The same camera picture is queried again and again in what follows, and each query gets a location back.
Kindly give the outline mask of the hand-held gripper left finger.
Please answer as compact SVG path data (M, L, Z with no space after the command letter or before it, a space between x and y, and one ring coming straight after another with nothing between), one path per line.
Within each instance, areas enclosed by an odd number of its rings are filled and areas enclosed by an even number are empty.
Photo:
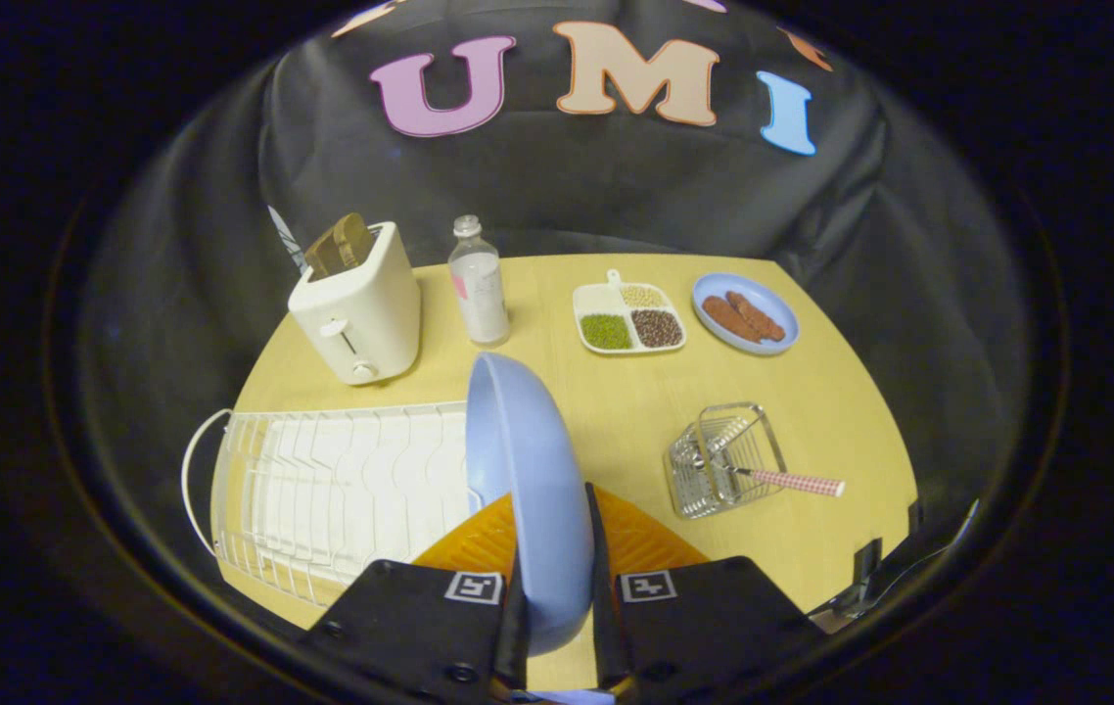
M369 564L301 646L400 695L512 695L527 686L529 636L505 495L418 561Z

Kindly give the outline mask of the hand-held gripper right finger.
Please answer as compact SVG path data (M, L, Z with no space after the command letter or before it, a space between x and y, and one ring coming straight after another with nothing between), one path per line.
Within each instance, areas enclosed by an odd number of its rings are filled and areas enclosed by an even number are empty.
M824 643L745 556L701 557L629 501L585 487L602 691L732 691Z

